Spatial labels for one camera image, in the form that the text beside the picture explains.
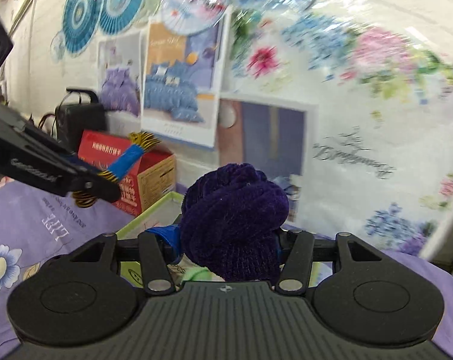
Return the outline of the white floral bedding package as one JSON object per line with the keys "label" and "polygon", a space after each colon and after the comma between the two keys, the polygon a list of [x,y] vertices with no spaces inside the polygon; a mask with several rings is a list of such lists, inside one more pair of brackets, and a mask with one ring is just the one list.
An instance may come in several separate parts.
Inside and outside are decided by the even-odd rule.
{"label": "white floral bedding package", "polygon": [[302,229],[432,259],[453,224],[453,0],[233,0],[222,98],[316,105]]}

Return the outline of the red cracker box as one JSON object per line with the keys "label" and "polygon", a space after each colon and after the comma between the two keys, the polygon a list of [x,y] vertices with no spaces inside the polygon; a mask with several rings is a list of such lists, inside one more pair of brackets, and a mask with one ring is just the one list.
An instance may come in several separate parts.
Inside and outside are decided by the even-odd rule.
{"label": "red cracker box", "polygon": [[[85,131],[78,156],[101,171],[113,164],[130,147],[127,137]],[[155,146],[143,154],[119,183],[121,197],[113,205],[126,213],[138,216],[168,192],[176,183],[174,154],[162,146]]]}

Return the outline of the blue yellow striped tassel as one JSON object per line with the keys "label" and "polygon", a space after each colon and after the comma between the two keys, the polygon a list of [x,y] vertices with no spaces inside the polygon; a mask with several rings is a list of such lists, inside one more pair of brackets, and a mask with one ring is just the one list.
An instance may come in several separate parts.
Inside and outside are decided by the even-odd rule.
{"label": "blue yellow striped tassel", "polygon": [[[128,149],[106,170],[98,173],[99,176],[119,185],[129,170],[143,157],[151,151],[161,141],[153,133],[140,132],[128,135],[130,146]],[[97,194],[87,192],[87,188],[73,192],[75,205],[80,208],[93,206],[100,197]]]}

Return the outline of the purple bedding poster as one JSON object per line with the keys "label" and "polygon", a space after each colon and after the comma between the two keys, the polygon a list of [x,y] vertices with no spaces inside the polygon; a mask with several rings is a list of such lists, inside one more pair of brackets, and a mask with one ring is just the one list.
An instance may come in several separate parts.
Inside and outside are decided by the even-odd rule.
{"label": "purple bedding poster", "polygon": [[97,48],[98,94],[106,111],[140,116],[142,56],[140,31],[103,38]]}

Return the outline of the dark purple knitted cloth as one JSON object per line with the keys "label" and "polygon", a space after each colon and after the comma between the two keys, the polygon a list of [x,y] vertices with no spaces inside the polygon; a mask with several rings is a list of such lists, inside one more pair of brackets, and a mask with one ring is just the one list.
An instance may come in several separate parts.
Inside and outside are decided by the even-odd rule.
{"label": "dark purple knitted cloth", "polygon": [[268,281],[280,274],[275,234],[286,221],[285,191],[248,163],[229,163],[190,186],[179,224],[185,255],[225,281]]}

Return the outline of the white round painted fan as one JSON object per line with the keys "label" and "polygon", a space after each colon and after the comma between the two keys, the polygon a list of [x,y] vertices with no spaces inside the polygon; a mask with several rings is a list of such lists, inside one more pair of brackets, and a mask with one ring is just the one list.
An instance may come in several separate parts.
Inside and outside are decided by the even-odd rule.
{"label": "white round painted fan", "polygon": [[162,24],[172,33],[190,36],[214,27],[231,0],[161,0]]}

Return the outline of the blue bedroom poster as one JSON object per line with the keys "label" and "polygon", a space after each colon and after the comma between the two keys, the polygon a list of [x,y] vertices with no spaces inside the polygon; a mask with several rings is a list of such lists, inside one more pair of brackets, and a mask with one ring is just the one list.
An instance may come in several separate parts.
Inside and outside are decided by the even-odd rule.
{"label": "blue bedroom poster", "polygon": [[316,105],[280,97],[238,94],[220,100],[219,163],[251,164],[264,172],[287,194],[290,227],[304,227],[317,116]]}

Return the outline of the purple floral tablecloth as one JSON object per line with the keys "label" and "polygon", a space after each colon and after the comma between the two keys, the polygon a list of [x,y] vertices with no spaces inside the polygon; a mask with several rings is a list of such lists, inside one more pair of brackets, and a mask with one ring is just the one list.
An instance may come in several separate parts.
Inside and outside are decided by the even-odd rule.
{"label": "purple floral tablecloth", "polygon": [[[8,180],[0,185],[0,258],[7,263],[0,279],[0,359],[19,341],[8,322],[6,301],[14,286],[34,274],[49,258],[69,253],[102,233],[121,230],[132,216],[100,201],[78,212],[70,197],[58,197]],[[421,258],[388,252],[440,289],[445,315],[434,342],[453,357],[453,277]]]}

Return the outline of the blue bedding poster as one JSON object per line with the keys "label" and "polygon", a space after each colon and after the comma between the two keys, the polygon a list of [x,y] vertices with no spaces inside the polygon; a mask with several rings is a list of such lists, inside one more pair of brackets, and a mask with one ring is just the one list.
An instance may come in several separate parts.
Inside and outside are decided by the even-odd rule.
{"label": "blue bedding poster", "polygon": [[230,13],[191,35],[171,32],[158,16],[150,20],[140,114],[143,130],[214,147]]}

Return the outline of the black portable speaker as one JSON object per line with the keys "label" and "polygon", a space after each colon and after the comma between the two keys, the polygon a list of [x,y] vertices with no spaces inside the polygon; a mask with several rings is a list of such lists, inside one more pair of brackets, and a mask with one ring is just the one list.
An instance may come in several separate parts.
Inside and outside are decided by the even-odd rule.
{"label": "black portable speaker", "polygon": [[108,129],[106,111],[95,91],[87,88],[67,88],[66,95],[53,113],[45,114],[39,121],[42,129],[48,118],[53,117],[56,139],[77,153],[83,133],[87,131],[106,132]]}

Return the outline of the green white open box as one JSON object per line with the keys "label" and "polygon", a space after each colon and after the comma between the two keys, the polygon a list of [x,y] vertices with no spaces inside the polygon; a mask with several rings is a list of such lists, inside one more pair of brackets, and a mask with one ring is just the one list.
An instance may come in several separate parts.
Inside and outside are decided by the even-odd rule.
{"label": "green white open box", "polygon": [[[118,239],[136,238],[140,233],[150,228],[165,227],[179,220],[183,195],[170,192],[158,202],[132,220],[126,227],[117,232]],[[184,281],[215,281],[224,279],[215,275],[208,268],[194,264],[186,255],[180,254],[173,264],[168,266],[169,272],[178,289]],[[318,285],[332,273],[331,266],[325,262],[314,262],[310,276],[310,287]],[[138,262],[122,262],[120,275],[136,288],[143,287],[141,267]]]}

